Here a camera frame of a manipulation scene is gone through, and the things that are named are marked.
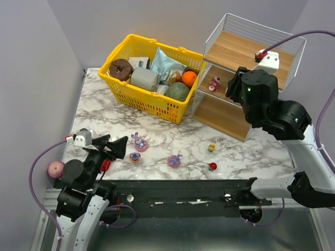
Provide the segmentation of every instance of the wooden shelf board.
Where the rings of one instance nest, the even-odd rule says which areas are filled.
[[[250,70],[257,65],[254,62],[255,52],[267,47],[259,42],[223,31],[205,55],[204,60],[222,65],[232,71],[237,71],[240,66]],[[272,51],[279,53],[280,66],[275,76],[278,78],[278,87],[283,89],[294,55],[278,49]]]
[[[199,85],[198,89],[201,90],[202,92],[208,93],[219,99],[222,99],[223,101],[230,102],[233,104],[234,102],[231,99],[226,98],[226,88],[228,87],[228,81],[232,80],[234,76],[235,76],[234,73],[228,72],[222,68],[212,65],[212,67],[209,69],[208,73],[204,77],[203,81]],[[219,91],[217,92],[211,92],[208,89],[208,84],[210,83],[213,77],[220,78]],[[241,107],[240,104],[237,103],[234,103],[234,105]]]
[[[197,107],[193,119],[240,141],[245,141],[250,129],[241,108],[208,95]]]

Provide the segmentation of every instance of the orange fruit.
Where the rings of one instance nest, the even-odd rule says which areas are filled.
[[[192,71],[185,72],[182,75],[182,81],[188,87],[192,87],[196,79],[197,79],[197,74]]]

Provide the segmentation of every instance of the marble countertop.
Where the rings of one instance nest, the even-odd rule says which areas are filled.
[[[275,138],[254,129],[243,143],[191,119],[190,103],[180,124],[155,117],[119,103],[98,69],[88,69],[72,125],[72,133],[81,128],[94,129],[111,140],[128,136],[125,159],[112,163],[104,179],[248,179],[280,178],[292,174],[288,151]],[[132,163],[129,154],[136,152],[135,132],[149,143],[141,160]],[[216,148],[207,151],[210,144]],[[167,164],[170,155],[182,154],[179,168]],[[73,145],[66,148],[64,162],[84,161],[87,153]],[[211,172],[207,163],[218,168]]]

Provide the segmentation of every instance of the yellow plastic crate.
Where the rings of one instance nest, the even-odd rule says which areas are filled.
[[[109,66],[116,59],[128,60],[130,56],[148,56],[150,62],[160,47],[167,56],[187,66],[200,70],[203,55],[189,51],[183,47],[175,48],[166,44],[158,43],[156,39],[149,39],[130,34],[124,41],[115,47],[108,56],[104,65],[99,69],[99,76],[104,79],[113,92],[115,98],[128,106],[138,108],[160,118],[179,124],[182,120],[188,102],[197,88],[198,78],[192,86],[187,99],[184,102],[149,92],[147,90],[132,86],[127,82],[120,81],[110,76]]]

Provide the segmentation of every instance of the green cantaloupe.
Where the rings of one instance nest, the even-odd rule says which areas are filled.
[[[189,89],[182,82],[173,83],[166,91],[165,96],[184,102],[188,96]]]

